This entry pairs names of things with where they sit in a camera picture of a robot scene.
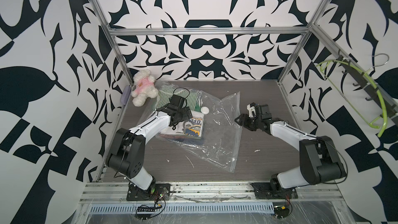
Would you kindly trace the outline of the white teddy bear pink shirt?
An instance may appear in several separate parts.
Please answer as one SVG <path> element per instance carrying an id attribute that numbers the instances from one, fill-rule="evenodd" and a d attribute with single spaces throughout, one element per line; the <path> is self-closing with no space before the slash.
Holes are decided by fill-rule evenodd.
<path id="1" fill-rule="evenodd" d="M 154 99 L 159 95 L 155 87 L 155 77 L 148 69 L 141 70 L 133 76 L 134 90 L 131 92 L 133 105 L 141 107 L 148 98 Z"/>

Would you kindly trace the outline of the black connector block left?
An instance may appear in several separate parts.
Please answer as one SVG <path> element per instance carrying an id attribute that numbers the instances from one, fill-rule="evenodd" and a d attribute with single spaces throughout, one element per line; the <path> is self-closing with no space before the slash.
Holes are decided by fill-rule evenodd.
<path id="1" fill-rule="evenodd" d="M 135 211 L 135 217 L 139 220 L 148 220 L 155 214 L 155 207 L 149 207 L 147 205 L 141 205 L 137 207 Z"/>

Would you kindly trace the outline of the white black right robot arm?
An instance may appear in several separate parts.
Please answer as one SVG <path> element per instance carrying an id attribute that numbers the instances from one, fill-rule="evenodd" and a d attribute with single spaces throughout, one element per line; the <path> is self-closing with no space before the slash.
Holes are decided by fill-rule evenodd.
<path id="1" fill-rule="evenodd" d="M 298 150 L 299 166 L 273 175 L 270 184 L 274 191 L 328 184 L 347 177 L 348 171 L 344 168 L 346 163 L 341 160 L 340 153 L 327 136 L 310 135 L 279 118 L 266 119 L 260 115 L 252 117 L 241 114 L 235 122 L 250 131 L 261 130 Z"/>

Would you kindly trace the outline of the aluminium frame rail front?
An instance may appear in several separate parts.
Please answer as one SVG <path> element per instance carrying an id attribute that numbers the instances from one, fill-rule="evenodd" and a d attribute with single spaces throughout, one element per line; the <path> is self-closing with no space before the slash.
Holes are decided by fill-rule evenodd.
<path id="1" fill-rule="evenodd" d="M 256 201 L 250 181 L 170 182 L 169 200 L 172 202 L 233 202 Z M 88 183 L 79 203 L 127 203 L 129 184 L 123 182 Z M 336 185 L 298 187 L 291 201 L 343 201 Z"/>

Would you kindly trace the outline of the white round bag valve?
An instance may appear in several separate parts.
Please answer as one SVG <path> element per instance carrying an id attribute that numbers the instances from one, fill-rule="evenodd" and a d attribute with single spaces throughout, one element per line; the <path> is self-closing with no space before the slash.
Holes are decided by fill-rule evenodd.
<path id="1" fill-rule="evenodd" d="M 206 106 L 201 107 L 201 113 L 204 115 L 209 114 L 209 108 Z"/>

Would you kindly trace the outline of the aluminium frame back crossbar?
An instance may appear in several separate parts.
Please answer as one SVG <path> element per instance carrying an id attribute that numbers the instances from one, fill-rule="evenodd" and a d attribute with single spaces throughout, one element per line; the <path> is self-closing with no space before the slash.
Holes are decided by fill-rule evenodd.
<path id="1" fill-rule="evenodd" d="M 304 34 L 307 27 L 237 27 L 237 28 L 134 28 L 114 29 L 109 28 L 112 36 L 132 35 L 218 35 L 218 34 Z"/>

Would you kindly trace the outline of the green white striped garment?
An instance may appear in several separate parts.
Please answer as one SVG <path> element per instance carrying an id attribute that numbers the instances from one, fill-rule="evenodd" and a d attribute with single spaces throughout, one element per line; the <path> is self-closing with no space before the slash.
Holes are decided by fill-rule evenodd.
<path id="1" fill-rule="evenodd" d="M 194 89 L 186 89 L 181 87 L 176 87 L 173 85 L 162 86 L 159 89 L 159 94 L 156 98 L 156 103 L 154 104 L 154 109 L 158 109 L 166 105 L 172 95 L 182 96 L 186 99 L 186 106 L 190 107 L 192 111 L 199 111 L 202 106 L 202 91 Z"/>

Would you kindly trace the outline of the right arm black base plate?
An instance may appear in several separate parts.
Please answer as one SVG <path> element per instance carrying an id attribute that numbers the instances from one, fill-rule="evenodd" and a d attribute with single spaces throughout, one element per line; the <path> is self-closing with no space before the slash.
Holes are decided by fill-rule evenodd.
<path id="1" fill-rule="evenodd" d="M 289 199 L 298 198 L 295 188 L 283 189 L 271 182 L 251 183 L 251 186 L 254 189 L 256 199 L 278 200 L 286 199 L 287 197 Z"/>

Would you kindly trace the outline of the clear plastic vacuum bag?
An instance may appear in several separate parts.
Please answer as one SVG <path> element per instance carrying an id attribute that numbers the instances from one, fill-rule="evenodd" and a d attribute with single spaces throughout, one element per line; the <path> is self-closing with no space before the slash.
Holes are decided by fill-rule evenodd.
<path id="1" fill-rule="evenodd" d="M 166 82 L 156 84 L 159 90 L 162 86 L 173 85 Z M 186 89 L 199 90 L 190 86 L 177 86 Z M 144 106 L 144 113 L 139 122 L 145 121 L 156 109 L 156 98 L 150 99 Z M 232 93 L 219 99 L 208 92 L 202 91 L 202 106 L 209 108 L 209 114 L 204 115 L 203 133 L 201 139 L 171 140 L 157 139 L 172 142 L 198 158 L 212 165 L 233 173 L 235 171 L 242 128 L 234 121 L 240 115 L 240 93 Z"/>

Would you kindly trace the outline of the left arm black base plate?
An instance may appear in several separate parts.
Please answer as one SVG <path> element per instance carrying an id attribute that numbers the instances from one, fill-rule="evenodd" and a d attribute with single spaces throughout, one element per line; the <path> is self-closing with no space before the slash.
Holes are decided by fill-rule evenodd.
<path id="1" fill-rule="evenodd" d="M 171 184 L 156 183 L 151 185 L 147 190 L 138 188 L 133 183 L 129 183 L 126 200 L 136 201 L 155 201 L 168 200 L 170 197 Z"/>

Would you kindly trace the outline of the black connector block right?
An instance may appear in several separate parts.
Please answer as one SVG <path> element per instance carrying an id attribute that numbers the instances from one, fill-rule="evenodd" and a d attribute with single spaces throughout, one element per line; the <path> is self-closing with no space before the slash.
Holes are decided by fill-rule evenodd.
<path id="1" fill-rule="evenodd" d="M 274 216 L 276 219 L 284 220 L 284 219 L 286 219 L 287 217 L 289 217 L 290 214 L 291 214 L 291 209 L 290 209 L 290 207 L 287 207 L 287 206 L 285 206 L 285 205 L 277 205 L 277 206 L 274 206 L 274 214 L 273 214 L 273 216 Z"/>

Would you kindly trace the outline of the black wall hook rack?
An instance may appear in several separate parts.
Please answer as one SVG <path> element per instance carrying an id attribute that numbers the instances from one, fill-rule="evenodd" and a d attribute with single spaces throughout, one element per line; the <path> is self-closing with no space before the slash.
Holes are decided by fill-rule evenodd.
<path id="1" fill-rule="evenodd" d="M 341 49 L 338 50 L 338 61 L 344 68 L 343 74 L 349 74 L 353 79 L 353 86 L 360 88 L 367 93 L 365 99 L 375 102 L 380 108 L 386 110 L 386 114 L 381 113 L 381 117 L 386 115 L 391 120 L 398 120 L 398 102 L 383 87 L 373 79 L 370 75 L 367 78 L 366 72 L 354 61 L 352 57 L 344 57 L 346 55 Z"/>

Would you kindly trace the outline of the white printed tank top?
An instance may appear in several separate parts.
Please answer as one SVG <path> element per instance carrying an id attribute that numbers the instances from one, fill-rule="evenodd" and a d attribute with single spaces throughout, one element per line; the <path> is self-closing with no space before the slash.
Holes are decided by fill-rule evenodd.
<path id="1" fill-rule="evenodd" d="M 192 118 L 180 122 L 175 130 L 168 127 L 159 134 L 161 138 L 171 140 L 201 139 L 203 133 L 204 114 L 193 111 Z"/>

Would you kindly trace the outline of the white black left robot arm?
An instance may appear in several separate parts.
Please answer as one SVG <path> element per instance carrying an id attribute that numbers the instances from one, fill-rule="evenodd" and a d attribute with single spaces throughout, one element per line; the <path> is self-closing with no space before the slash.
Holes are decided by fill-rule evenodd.
<path id="1" fill-rule="evenodd" d="M 190 107 L 168 104 L 154 111 L 144 122 L 119 129 L 109 148 L 105 165 L 125 176 L 137 188 L 152 191 L 155 179 L 144 168 L 146 144 L 168 127 L 192 118 Z"/>

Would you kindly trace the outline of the black connector block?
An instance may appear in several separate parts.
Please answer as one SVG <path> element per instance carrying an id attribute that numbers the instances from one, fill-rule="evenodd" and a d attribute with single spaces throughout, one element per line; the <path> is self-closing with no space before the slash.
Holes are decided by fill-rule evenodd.
<path id="1" fill-rule="evenodd" d="M 284 219 L 286 219 L 287 217 L 289 217 L 290 214 L 291 214 L 291 209 L 290 209 L 290 207 L 287 207 L 287 206 L 285 206 L 285 205 L 277 205 L 277 206 L 274 206 L 274 214 L 273 214 L 273 216 L 274 216 L 276 219 L 284 220 Z"/>
<path id="2" fill-rule="evenodd" d="M 139 220 L 148 220 L 155 214 L 155 207 L 149 207 L 147 205 L 141 205 L 137 207 L 135 211 L 135 217 Z"/>

